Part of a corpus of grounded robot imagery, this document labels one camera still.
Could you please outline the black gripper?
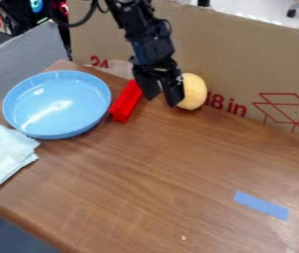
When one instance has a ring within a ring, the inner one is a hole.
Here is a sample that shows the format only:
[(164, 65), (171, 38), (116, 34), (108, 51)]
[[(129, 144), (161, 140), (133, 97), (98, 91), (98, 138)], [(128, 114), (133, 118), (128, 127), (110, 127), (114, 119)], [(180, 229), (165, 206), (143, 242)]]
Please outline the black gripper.
[(160, 93), (159, 79), (165, 102), (175, 107), (184, 99), (183, 77), (172, 58), (175, 47), (171, 25), (160, 18), (127, 18), (123, 22), (125, 39), (133, 50), (135, 80), (148, 100)]

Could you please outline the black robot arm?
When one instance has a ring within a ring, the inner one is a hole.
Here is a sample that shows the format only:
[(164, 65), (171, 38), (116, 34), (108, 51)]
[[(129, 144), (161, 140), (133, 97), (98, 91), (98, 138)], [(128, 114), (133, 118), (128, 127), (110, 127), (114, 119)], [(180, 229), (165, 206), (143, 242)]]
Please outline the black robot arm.
[(58, 19), (52, 11), (52, 0), (45, 0), (49, 18), (69, 29), (81, 26), (92, 17), (94, 10), (110, 13), (135, 54), (129, 57), (132, 74), (148, 100), (163, 93), (167, 105), (175, 107), (184, 99), (183, 76), (172, 59), (175, 47), (171, 39), (172, 28), (165, 19), (153, 15), (151, 0), (104, 0), (102, 10), (98, 0), (92, 0), (84, 17), (74, 23)]

